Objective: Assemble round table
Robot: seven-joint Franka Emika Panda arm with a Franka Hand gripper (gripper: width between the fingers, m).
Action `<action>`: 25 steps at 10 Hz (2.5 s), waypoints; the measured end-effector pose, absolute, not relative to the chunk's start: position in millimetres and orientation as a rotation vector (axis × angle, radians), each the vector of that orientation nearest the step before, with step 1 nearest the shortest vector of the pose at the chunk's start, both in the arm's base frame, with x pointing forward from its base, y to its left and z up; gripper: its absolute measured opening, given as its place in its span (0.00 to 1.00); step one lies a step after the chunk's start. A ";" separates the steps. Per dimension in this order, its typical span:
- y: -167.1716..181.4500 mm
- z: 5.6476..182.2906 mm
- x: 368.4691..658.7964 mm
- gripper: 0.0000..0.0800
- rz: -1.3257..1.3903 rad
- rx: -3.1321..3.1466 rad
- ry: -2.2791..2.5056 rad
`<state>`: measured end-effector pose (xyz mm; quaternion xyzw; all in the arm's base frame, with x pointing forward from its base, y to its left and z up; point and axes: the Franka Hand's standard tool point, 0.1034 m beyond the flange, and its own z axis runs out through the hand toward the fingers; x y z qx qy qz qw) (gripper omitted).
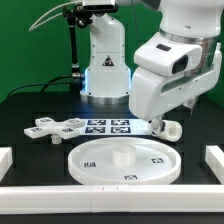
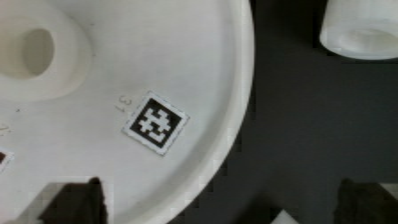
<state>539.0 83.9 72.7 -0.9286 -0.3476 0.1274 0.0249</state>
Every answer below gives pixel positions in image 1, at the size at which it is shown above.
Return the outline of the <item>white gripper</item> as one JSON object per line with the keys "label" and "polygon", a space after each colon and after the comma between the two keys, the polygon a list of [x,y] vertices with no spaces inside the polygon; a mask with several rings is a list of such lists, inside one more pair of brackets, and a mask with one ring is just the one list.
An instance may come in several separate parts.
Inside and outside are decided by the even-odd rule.
{"label": "white gripper", "polygon": [[134,55],[129,109],[163,132],[164,113],[212,89],[219,78],[222,54],[214,38],[179,38],[156,33]]}

